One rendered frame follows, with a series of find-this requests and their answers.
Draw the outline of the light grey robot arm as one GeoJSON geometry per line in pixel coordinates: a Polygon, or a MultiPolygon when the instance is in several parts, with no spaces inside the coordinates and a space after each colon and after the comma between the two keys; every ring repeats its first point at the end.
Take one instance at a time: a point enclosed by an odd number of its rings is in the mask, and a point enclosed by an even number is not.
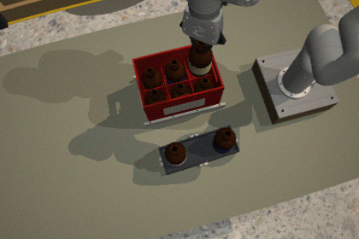
{"type": "MultiPolygon", "coordinates": [[[[249,7],[260,0],[186,1],[189,12],[195,19],[213,20],[220,13],[223,5],[249,7]]],[[[315,27],[309,33],[293,63],[279,73],[277,85],[285,96],[298,99],[309,93],[309,85],[313,83],[335,85],[358,74],[359,5],[340,19],[338,29],[329,24],[315,27]]]]}

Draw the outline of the brown bottle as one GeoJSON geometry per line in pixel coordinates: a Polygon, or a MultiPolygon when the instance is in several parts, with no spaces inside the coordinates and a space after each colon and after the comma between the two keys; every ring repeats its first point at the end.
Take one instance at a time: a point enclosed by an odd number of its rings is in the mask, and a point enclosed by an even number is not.
{"type": "Polygon", "coordinates": [[[185,81],[185,67],[176,59],[172,59],[165,68],[167,84],[185,81]]]}
{"type": "Polygon", "coordinates": [[[151,92],[148,93],[146,97],[146,104],[150,105],[157,102],[166,101],[167,97],[161,90],[153,89],[151,92]]]}
{"type": "Polygon", "coordinates": [[[165,148],[164,154],[170,166],[180,167],[186,162],[186,149],[182,143],[170,143],[165,148]]]}
{"type": "Polygon", "coordinates": [[[213,148],[221,154],[229,152],[236,143],[236,135],[230,128],[220,128],[214,136],[213,148]],[[233,136],[232,136],[233,134],[233,136]],[[231,139],[232,138],[232,139],[231,139]],[[231,140],[230,140],[231,139],[231,140]]]}
{"type": "Polygon", "coordinates": [[[171,99],[180,97],[180,96],[186,96],[190,95],[191,90],[187,85],[184,85],[183,83],[178,83],[173,87],[171,90],[171,99]]]}
{"type": "Polygon", "coordinates": [[[214,89],[214,84],[208,78],[199,79],[194,85],[194,93],[214,89]]]}
{"type": "Polygon", "coordinates": [[[209,50],[205,53],[205,45],[201,41],[196,41],[195,48],[190,48],[188,57],[189,71],[193,76],[204,77],[209,74],[212,64],[213,52],[209,50]]]}
{"type": "Polygon", "coordinates": [[[161,74],[153,67],[147,67],[142,75],[144,90],[154,89],[163,86],[161,74]]]}

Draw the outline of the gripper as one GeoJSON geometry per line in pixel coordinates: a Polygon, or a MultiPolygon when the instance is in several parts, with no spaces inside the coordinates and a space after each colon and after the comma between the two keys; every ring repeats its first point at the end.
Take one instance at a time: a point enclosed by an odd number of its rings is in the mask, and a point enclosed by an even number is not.
{"type": "Polygon", "coordinates": [[[189,12],[188,4],[185,6],[183,20],[179,24],[182,31],[187,36],[190,36],[191,47],[195,48],[196,41],[206,43],[205,53],[208,53],[216,44],[225,44],[226,39],[222,34],[223,31],[223,13],[220,13],[213,20],[197,20],[189,12]],[[218,42],[218,43],[217,43],[218,42]]]}

